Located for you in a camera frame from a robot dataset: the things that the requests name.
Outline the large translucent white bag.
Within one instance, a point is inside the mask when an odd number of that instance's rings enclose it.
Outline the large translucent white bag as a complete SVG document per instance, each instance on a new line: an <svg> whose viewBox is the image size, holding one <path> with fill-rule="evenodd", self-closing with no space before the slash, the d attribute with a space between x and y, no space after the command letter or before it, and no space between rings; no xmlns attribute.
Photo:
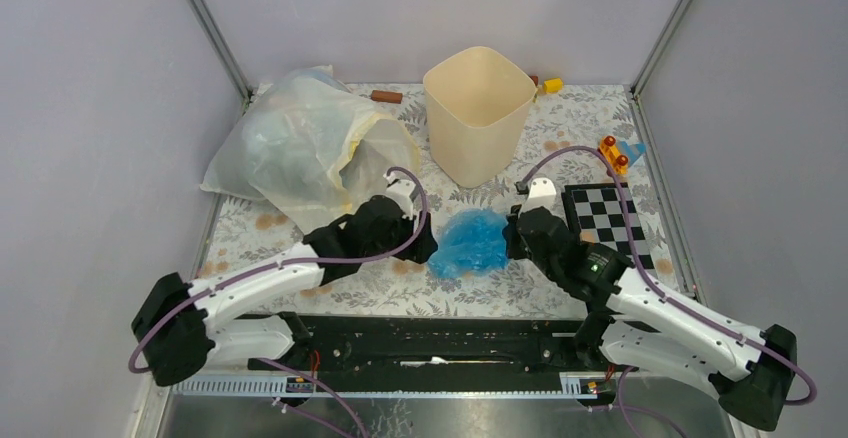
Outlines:
<svg viewBox="0 0 848 438"><path fill-rule="evenodd" d="M416 173L420 164L401 121L316 67L289 73L248 107L200 187L267 201L309 233L382 193L390 167Z"/></svg>

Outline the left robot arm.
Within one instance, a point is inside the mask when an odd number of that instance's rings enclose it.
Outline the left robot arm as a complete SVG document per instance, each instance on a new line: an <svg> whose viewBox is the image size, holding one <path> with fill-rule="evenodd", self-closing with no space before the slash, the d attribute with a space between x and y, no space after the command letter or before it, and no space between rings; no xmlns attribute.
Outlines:
<svg viewBox="0 0 848 438"><path fill-rule="evenodd" d="M436 249L427 208L409 213L396 199L376 195L253 268L197 283L170 273L156 281L131 322L137 345L128 368L151 374L159 386L180 383L215 360L267 358L299 368L309 359L307 338L281 318L253 326L244 314L354 275L365 263L423 264Z"/></svg>

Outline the blue plastic trash bag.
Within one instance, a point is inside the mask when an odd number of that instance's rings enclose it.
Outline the blue plastic trash bag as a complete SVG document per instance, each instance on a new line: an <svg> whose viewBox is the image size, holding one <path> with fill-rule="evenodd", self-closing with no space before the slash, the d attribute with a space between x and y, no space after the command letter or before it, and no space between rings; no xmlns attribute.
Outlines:
<svg viewBox="0 0 848 438"><path fill-rule="evenodd" d="M442 228L438 249L427 262L430 272L440 279L452 279L505 268L506 225L505 216L491 209L469 209L453 216Z"/></svg>

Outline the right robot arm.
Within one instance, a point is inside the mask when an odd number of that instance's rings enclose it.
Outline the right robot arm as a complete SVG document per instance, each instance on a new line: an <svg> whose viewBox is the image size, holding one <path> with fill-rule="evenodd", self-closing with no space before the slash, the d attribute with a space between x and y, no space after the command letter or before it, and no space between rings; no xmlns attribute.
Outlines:
<svg viewBox="0 0 848 438"><path fill-rule="evenodd" d="M738 322L643 278L628 256L580 240L544 207L513 206L503 235L509 258L529 260L586 304L573 344L583 368L610 362L661 374L715 399L753 428L776 429L798 374L792 331Z"/></svg>

